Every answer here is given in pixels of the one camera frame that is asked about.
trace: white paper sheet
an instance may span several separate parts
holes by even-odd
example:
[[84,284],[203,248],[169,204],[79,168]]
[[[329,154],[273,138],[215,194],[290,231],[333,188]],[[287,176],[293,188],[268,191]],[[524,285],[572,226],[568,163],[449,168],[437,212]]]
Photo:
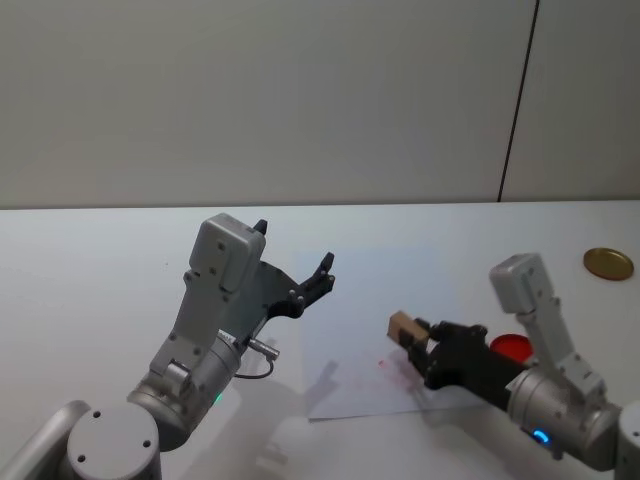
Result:
[[[309,418],[481,404],[457,387],[426,390],[406,353],[386,336],[389,316],[397,310],[432,322],[460,322],[437,252],[416,247],[334,253],[334,290],[301,319]],[[298,278],[308,276],[323,254],[300,254]]]

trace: robotic arm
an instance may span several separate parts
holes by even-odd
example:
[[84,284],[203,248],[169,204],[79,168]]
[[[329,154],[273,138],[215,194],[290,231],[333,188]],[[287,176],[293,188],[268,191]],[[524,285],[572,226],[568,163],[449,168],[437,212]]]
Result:
[[[59,410],[0,471],[0,480],[160,480],[160,452],[183,445],[234,376],[264,378],[279,352],[256,337],[276,316],[298,318],[329,293],[333,254],[297,284],[260,260],[267,222],[253,228],[226,214],[200,227],[184,275],[178,317],[148,373],[122,405]],[[244,352],[269,370],[237,375]]]
[[[475,393],[557,460],[566,452],[595,470],[615,469],[616,480],[640,478],[640,402],[621,410],[607,401],[603,378],[575,350],[540,256],[513,256],[490,279],[505,313],[524,326],[533,357],[520,364],[493,352],[481,325],[431,326],[399,312],[389,334],[425,386]],[[429,341],[436,345],[428,353]]]

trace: white tabletop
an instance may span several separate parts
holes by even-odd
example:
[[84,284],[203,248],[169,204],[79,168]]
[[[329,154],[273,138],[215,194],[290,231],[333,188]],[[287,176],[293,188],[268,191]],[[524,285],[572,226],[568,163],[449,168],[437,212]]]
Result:
[[[200,223],[220,211],[268,219],[263,258],[292,274],[301,250],[428,244],[469,321],[504,319],[492,336],[519,327],[501,312],[489,269],[541,252],[574,341],[610,398],[640,398],[640,280],[606,282],[581,262],[594,246],[640,259],[640,202],[5,211],[0,464],[66,401],[126,397],[173,325]],[[309,423],[301,321],[266,327],[261,338],[282,351],[274,375],[232,382],[189,442],[163,456],[164,478],[611,478],[551,460],[489,407]]]

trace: gold jar lid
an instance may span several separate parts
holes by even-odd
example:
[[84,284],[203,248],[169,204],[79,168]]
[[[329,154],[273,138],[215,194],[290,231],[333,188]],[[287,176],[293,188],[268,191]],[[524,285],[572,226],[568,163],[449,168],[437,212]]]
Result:
[[584,266],[605,280],[626,280],[633,275],[633,262],[624,253],[612,248],[592,248],[584,254]]

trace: cable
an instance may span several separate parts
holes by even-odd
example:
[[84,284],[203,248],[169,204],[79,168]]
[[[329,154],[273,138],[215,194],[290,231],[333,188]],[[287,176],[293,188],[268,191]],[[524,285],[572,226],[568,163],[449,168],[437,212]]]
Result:
[[247,380],[258,380],[259,378],[267,378],[269,375],[273,373],[273,360],[270,360],[267,358],[267,362],[269,362],[269,370],[266,373],[261,373],[260,375],[241,375],[239,373],[236,373],[234,377],[244,378]]
[[502,169],[502,179],[500,180],[500,189],[498,190],[498,202],[502,201],[502,191],[504,183],[507,179],[507,168],[509,167],[509,159],[511,158],[511,147],[513,147],[513,137],[516,133],[518,124],[518,115],[520,114],[520,103],[522,102],[522,93],[524,92],[524,82],[527,78],[527,69],[529,68],[529,57],[531,56],[531,46],[533,45],[533,34],[536,31],[536,22],[538,21],[538,10],[540,8],[540,0],[536,0],[533,9],[533,18],[531,20],[531,29],[529,30],[529,40],[527,42],[527,51],[524,55],[524,65],[522,67],[522,76],[520,77],[520,88],[518,89],[518,98],[516,100],[516,110],[513,113],[513,122],[511,123],[511,132],[509,133],[509,143],[507,144],[507,156],[504,160],[504,168]]

